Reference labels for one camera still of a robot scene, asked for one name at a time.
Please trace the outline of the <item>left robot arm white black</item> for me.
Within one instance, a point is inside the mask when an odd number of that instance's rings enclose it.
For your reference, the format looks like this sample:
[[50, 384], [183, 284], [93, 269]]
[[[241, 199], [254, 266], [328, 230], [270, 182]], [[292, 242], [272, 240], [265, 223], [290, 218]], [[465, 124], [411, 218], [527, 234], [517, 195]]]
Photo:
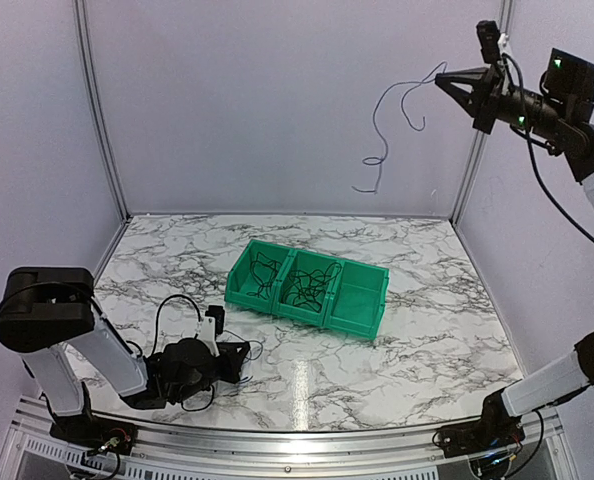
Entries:
[[43, 390], [52, 414], [83, 445], [102, 438], [90, 395], [65, 354], [81, 354], [134, 410], [183, 404], [218, 381], [237, 384], [247, 341], [220, 342], [225, 310], [198, 313], [192, 337], [150, 355], [133, 351], [98, 303], [92, 274], [80, 267], [19, 267], [0, 301], [0, 343], [16, 352]]

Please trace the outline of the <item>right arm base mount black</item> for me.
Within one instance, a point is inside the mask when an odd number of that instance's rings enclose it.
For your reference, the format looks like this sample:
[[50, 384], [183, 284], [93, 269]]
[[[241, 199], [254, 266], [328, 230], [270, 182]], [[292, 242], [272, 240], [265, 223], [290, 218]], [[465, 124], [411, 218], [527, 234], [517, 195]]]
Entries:
[[441, 426], [431, 442], [442, 450], [445, 458], [454, 458], [518, 445], [524, 439], [518, 420], [493, 426], [478, 419]]

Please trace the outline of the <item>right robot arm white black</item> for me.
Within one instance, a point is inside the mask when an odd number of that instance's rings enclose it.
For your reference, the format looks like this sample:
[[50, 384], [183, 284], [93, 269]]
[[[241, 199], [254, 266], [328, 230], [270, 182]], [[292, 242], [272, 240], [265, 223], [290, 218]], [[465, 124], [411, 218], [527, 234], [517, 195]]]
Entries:
[[[481, 68], [440, 73], [434, 83], [473, 119], [474, 129], [489, 134], [502, 121], [529, 148], [536, 137], [552, 156], [565, 157], [575, 181], [594, 209], [594, 64], [559, 49], [552, 50], [540, 90], [512, 81], [503, 66], [508, 53], [488, 54]], [[581, 234], [594, 244], [586, 229]], [[492, 448], [523, 415], [548, 405], [563, 404], [594, 385], [594, 331], [571, 353], [485, 398], [472, 438]]]

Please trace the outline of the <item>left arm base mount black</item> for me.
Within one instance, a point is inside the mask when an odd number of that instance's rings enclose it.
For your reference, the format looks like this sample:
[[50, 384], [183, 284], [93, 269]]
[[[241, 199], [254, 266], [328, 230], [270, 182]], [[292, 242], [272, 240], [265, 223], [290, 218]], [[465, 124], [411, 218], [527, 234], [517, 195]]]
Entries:
[[128, 455], [137, 437], [137, 427], [132, 423], [100, 417], [77, 419], [58, 418], [50, 428], [53, 438], [85, 447], [90, 454], [106, 452]]

